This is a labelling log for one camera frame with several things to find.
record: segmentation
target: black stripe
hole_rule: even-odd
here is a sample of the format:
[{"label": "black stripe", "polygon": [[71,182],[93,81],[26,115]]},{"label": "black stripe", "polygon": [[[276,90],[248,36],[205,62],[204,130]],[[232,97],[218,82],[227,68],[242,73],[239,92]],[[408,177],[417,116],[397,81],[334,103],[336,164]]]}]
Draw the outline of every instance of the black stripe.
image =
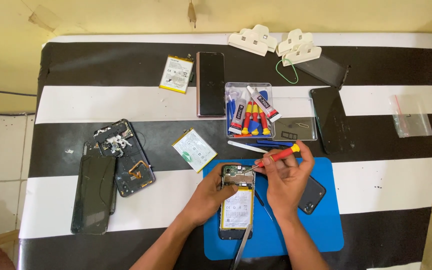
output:
[{"label": "black stripe", "polygon": [[[351,66],[345,85],[432,85],[432,49],[323,46],[322,51]],[[226,82],[293,85],[275,71],[280,60],[276,53],[261,57],[232,46],[208,44],[50,42],[41,56],[40,86],[159,86],[169,54],[195,57],[196,52],[222,52]],[[287,78],[294,77],[289,67],[279,70]],[[325,85],[301,71],[298,75],[298,86]]]},{"label": "black stripe", "polygon": [[[430,207],[341,215],[344,247],[322,255],[335,270],[366,270],[421,261],[430,215]],[[164,230],[21,239],[24,252],[20,260],[26,270],[127,270]],[[203,246],[203,227],[200,226],[189,236],[174,269],[229,268],[230,260],[206,258]],[[288,256],[273,256],[243,259],[238,269],[290,270],[291,265]]]},{"label": "black stripe", "polygon": [[[398,138],[391,115],[350,116],[348,122],[355,148],[327,155],[321,140],[307,141],[315,157],[327,157],[333,163],[378,160],[432,158],[432,136]],[[432,127],[432,114],[429,114]],[[93,132],[109,123],[45,123],[34,125],[29,177],[78,175],[83,143]],[[132,122],[149,162],[155,171],[191,169],[171,144],[183,133],[194,129],[218,153],[216,159],[256,159],[261,153],[227,144],[224,120]]]}]

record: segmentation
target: person's left hand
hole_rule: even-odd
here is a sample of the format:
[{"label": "person's left hand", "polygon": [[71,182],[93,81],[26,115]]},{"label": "person's left hand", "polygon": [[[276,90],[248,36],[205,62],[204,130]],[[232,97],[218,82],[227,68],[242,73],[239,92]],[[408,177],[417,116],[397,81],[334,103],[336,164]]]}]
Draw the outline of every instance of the person's left hand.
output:
[{"label": "person's left hand", "polygon": [[199,183],[198,187],[184,206],[181,214],[193,227],[203,225],[219,209],[224,200],[236,194],[235,185],[221,187],[221,169],[223,165],[241,165],[240,163],[219,163]]}]

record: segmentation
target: black phone screen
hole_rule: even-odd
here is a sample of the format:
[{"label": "black phone screen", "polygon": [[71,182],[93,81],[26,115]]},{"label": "black phone screen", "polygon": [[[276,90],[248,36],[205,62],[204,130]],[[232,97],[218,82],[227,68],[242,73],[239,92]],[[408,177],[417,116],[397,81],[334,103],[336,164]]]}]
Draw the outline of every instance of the black phone screen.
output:
[{"label": "black phone screen", "polygon": [[224,55],[216,52],[198,52],[196,75],[198,116],[224,116]]},{"label": "black phone screen", "polygon": [[351,129],[344,112],[339,90],[333,87],[311,89],[316,122],[318,123],[324,151],[340,153],[354,148]]},{"label": "black phone screen", "polygon": [[303,210],[308,215],[311,215],[319,202],[323,199],[326,194],[326,188],[323,187],[318,181],[316,181],[311,175],[308,178],[306,187],[304,188],[303,195],[297,207]]},{"label": "black phone screen", "polygon": [[73,234],[102,235],[114,196],[114,156],[83,156],[72,213]]}]

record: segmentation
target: yellow wall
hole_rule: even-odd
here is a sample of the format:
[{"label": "yellow wall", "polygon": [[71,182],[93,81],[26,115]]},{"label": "yellow wall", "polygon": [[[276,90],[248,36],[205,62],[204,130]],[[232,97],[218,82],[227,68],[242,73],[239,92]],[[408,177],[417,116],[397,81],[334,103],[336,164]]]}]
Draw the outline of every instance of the yellow wall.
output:
[{"label": "yellow wall", "polygon": [[[236,32],[432,32],[432,0],[0,0],[0,90],[36,93],[41,44],[59,35]],[[0,113],[36,98],[0,94]]]}]

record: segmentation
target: white tile floor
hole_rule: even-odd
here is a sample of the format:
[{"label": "white tile floor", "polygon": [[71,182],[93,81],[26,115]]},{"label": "white tile floor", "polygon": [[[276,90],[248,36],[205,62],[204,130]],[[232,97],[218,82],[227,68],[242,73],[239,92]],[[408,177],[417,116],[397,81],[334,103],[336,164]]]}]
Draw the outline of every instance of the white tile floor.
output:
[{"label": "white tile floor", "polygon": [[[19,229],[26,196],[34,115],[0,116],[0,234]],[[18,261],[19,243],[1,246]]]}]

